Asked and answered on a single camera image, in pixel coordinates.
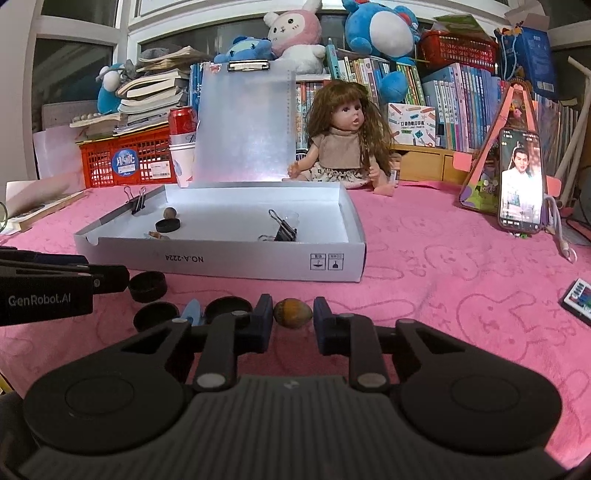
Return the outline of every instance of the remote control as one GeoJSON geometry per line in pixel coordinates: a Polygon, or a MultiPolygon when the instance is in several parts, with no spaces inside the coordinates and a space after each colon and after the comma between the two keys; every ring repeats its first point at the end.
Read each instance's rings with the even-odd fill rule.
{"type": "Polygon", "coordinates": [[[591,284],[578,278],[564,295],[562,306],[591,326],[591,284]]]}

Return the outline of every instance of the table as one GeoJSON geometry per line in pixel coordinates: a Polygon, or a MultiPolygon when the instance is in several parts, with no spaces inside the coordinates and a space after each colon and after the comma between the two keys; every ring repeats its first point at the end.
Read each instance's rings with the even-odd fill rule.
{"type": "MultiPolygon", "coordinates": [[[[577,277],[591,278],[591,249],[578,247],[569,264],[553,238],[520,239],[496,219],[456,206],[457,194],[399,187],[394,197],[353,191],[367,236],[359,284],[259,281],[168,275],[164,300],[182,310],[225,295],[255,303],[296,297],[311,305],[327,298],[336,313],[369,316],[393,326],[413,318],[531,368],[556,385],[563,415],[548,451],[565,467],[591,450],[591,329],[558,303],[577,277]]],[[[82,200],[0,242],[48,253],[76,252],[73,233],[126,201],[121,187],[89,190],[82,200]]],[[[0,371],[24,395],[46,372],[132,336],[134,303],[128,291],[95,297],[92,315],[0,329],[0,371]]],[[[269,351],[245,355],[239,373],[346,375],[344,358],[322,357],[313,328],[276,327],[269,351]]]]}

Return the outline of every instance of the blue circular sticker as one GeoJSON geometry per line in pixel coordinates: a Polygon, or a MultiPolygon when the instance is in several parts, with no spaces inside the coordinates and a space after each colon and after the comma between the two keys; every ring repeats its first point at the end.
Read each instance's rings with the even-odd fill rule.
{"type": "Polygon", "coordinates": [[[130,148],[119,150],[111,160],[111,168],[122,177],[133,175],[139,168],[138,154],[130,148]]]}

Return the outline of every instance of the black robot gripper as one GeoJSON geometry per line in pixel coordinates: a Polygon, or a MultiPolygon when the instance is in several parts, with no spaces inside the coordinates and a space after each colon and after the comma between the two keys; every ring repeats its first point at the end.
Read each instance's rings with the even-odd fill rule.
{"type": "Polygon", "coordinates": [[[314,301],[320,352],[348,356],[350,386],[366,391],[370,379],[426,438],[476,455],[522,452],[550,439],[562,402],[538,373],[413,320],[371,326],[361,315],[334,315],[324,298],[314,301]],[[374,345],[379,355],[363,354],[374,345]],[[392,355],[400,380],[391,389],[388,380],[379,384],[388,378],[381,353],[392,355]]]}
{"type": "Polygon", "coordinates": [[[271,297],[261,296],[252,313],[235,313],[195,327],[173,319],[43,376],[23,403],[33,435],[78,455],[119,452],[156,438],[195,393],[233,386],[238,355],[267,350],[271,297]],[[185,382],[196,352],[202,354],[191,388],[185,382]]]}
{"type": "Polygon", "coordinates": [[[544,450],[560,397],[537,373],[420,322],[334,314],[318,297],[319,351],[348,357],[348,379],[239,376],[240,355],[267,350],[272,310],[263,295],[251,313],[224,312],[210,325],[172,319],[45,375],[23,406],[43,448],[19,474],[566,480],[544,450]]]}

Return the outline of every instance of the stuffed bunny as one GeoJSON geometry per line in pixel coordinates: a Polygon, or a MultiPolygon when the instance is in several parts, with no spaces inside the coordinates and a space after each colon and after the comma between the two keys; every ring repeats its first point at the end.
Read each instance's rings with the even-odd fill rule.
{"type": "Polygon", "coordinates": [[[316,17],[321,5],[322,0],[307,0],[300,10],[281,15],[269,12],[264,17],[277,61],[291,62],[296,74],[324,72],[326,50],[319,44],[322,28],[316,17]]]}

